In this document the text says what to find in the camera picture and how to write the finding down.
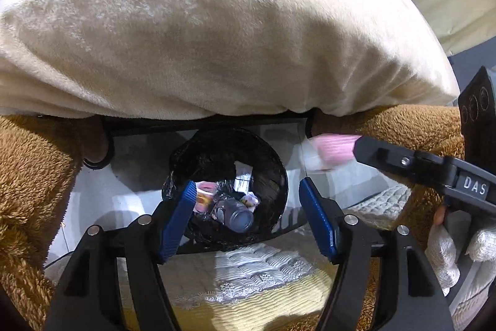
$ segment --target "cream pillow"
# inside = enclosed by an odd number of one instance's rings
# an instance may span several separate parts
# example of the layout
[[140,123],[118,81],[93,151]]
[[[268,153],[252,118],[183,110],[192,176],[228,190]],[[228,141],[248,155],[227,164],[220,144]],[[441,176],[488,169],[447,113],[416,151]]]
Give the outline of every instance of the cream pillow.
[[0,106],[196,119],[445,105],[411,0],[0,0]]

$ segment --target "white knit glove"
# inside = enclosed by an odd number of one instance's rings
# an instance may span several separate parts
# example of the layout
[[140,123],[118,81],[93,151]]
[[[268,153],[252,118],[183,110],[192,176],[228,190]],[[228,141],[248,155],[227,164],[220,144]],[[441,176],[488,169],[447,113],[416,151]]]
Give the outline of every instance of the white knit glove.
[[[467,253],[480,268],[465,297],[452,314],[455,331],[473,320],[488,298],[488,289],[496,276],[496,223],[488,223],[470,241]],[[433,225],[429,233],[426,256],[436,273],[443,293],[448,294],[460,277],[455,264],[456,247],[443,225]]]

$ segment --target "blue gripper pad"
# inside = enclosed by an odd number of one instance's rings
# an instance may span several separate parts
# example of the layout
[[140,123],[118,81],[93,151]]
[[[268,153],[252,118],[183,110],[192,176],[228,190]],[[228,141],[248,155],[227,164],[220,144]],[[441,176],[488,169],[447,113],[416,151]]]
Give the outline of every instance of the blue gripper pad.
[[318,199],[323,198],[318,194],[312,180],[309,178],[301,180],[299,183],[299,202],[307,216],[318,249],[323,256],[333,260],[338,254],[336,232]]
[[160,257],[163,262],[172,257],[179,247],[179,242],[184,234],[194,205],[197,202],[197,185],[190,181],[184,188],[174,212],[162,233],[162,248]]

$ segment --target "black plastic bag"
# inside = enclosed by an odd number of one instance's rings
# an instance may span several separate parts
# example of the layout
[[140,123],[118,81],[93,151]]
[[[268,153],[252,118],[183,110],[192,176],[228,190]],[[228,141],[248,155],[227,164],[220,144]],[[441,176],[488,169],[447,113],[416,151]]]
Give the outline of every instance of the black plastic bag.
[[275,150],[245,129],[200,130],[170,156],[170,175],[162,199],[174,199],[187,181],[222,181],[232,187],[235,161],[253,167],[250,190],[260,199],[254,223],[243,234],[235,233],[212,218],[192,214],[184,233],[205,247],[229,251],[267,239],[284,212],[288,198],[286,169]]

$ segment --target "label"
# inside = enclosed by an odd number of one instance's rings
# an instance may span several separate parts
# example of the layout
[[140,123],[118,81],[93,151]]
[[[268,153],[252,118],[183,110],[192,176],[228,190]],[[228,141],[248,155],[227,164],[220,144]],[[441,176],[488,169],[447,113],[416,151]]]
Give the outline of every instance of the label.
[[485,199],[489,191],[489,182],[472,173],[461,172],[455,188],[477,199]]

